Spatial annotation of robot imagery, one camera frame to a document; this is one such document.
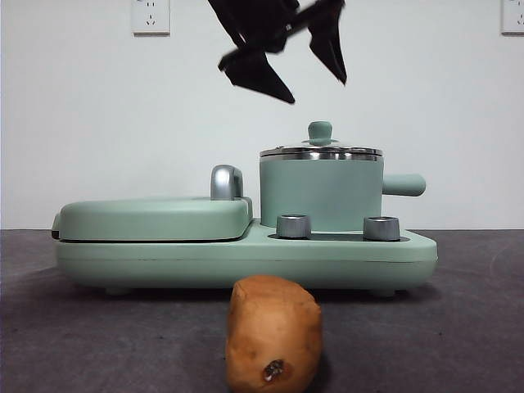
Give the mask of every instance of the lid knob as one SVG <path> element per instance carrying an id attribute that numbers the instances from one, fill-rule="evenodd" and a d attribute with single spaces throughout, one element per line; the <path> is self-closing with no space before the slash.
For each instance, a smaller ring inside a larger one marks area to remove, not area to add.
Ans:
<path id="1" fill-rule="evenodd" d="M 308 142 L 314 146 L 326 146 L 332 142 L 338 142 L 335 139 L 331 139 L 332 130 L 333 127 L 328 121 L 314 121 L 309 124 L 309 139 L 304 142 Z"/>
<path id="2" fill-rule="evenodd" d="M 314 121 L 309 124 L 309 139 L 331 139 L 333 126 L 328 121 Z"/>

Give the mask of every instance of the white wall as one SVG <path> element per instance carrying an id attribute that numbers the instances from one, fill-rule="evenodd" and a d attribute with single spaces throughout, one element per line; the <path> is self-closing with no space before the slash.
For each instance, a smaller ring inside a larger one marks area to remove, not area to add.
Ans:
<path id="1" fill-rule="evenodd" d="M 271 57 L 287 104 L 230 85 L 233 45 L 206 0 L 171 0 L 170 38 L 135 38 L 129 0 L 2 2 L 2 228 L 49 228 L 66 203 L 206 195 L 215 164 L 305 139 L 310 120 L 419 172 L 419 198 L 386 196 L 407 228 L 524 228 L 524 37 L 498 0 L 348 0 L 344 88 L 309 34 Z"/>

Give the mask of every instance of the stainless steel lid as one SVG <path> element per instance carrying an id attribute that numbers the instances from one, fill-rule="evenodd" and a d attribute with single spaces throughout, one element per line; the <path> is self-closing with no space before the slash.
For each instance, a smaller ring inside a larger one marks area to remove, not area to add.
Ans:
<path id="1" fill-rule="evenodd" d="M 327 121 L 314 121 L 308 133 L 308 140 L 264 150 L 260 157 L 266 160 L 382 160 L 381 150 L 351 147 L 332 139 L 332 126 Z"/>

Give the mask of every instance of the appliance base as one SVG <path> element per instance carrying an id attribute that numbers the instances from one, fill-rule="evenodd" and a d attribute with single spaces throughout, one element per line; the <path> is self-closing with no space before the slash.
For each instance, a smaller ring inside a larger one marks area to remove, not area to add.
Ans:
<path id="1" fill-rule="evenodd" d="M 256 219 L 233 241 L 62 241 L 56 243 L 56 257 L 73 281 L 114 295 L 133 288 L 229 288 L 248 275 L 272 274 L 306 288 L 390 296 L 422 285 L 436 267 L 431 239 L 401 231 L 403 241 L 370 242 L 361 234 L 347 233 L 348 240 L 285 240 Z"/>

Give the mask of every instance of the appliance foot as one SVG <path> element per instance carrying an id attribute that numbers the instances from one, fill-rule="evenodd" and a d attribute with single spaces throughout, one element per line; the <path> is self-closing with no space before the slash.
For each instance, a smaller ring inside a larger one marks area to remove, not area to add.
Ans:
<path id="1" fill-rule="evenodd" d="M 106 288 L 106 295 L 123 296 L 133 292 L 131 288 Z"/>
<path id="2" fill-rule="evenodd" d="M 394 289 L 372 289 L 369 291 L 375 297 L 394 297 Z"/>

